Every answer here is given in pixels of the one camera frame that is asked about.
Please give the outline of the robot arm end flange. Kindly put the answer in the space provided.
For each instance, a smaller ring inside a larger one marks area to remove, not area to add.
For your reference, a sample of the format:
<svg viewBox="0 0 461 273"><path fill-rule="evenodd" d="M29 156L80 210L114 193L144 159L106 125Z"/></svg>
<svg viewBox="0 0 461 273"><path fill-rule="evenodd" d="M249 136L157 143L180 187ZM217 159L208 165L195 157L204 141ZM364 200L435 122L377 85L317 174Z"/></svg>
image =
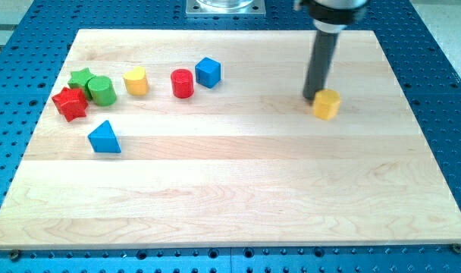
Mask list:
<svg viewBox="0 0 461 273"><path fill-rule="evenodd" d="M369 0L294 0L293 9L306 8L318 30L335 34L363 19L369 3Z"/></svg>

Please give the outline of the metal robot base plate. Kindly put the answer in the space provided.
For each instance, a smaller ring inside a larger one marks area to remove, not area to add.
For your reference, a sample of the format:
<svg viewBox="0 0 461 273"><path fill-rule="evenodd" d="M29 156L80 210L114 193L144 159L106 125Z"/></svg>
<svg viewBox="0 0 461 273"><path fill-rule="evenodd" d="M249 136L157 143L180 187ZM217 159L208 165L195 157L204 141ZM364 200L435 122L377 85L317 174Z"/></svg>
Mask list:
<svg viewBox="0 0 461 273"><path fill-rule="evenodd" d="M264 0L185 0L187 17L265 16Z"/></svg>

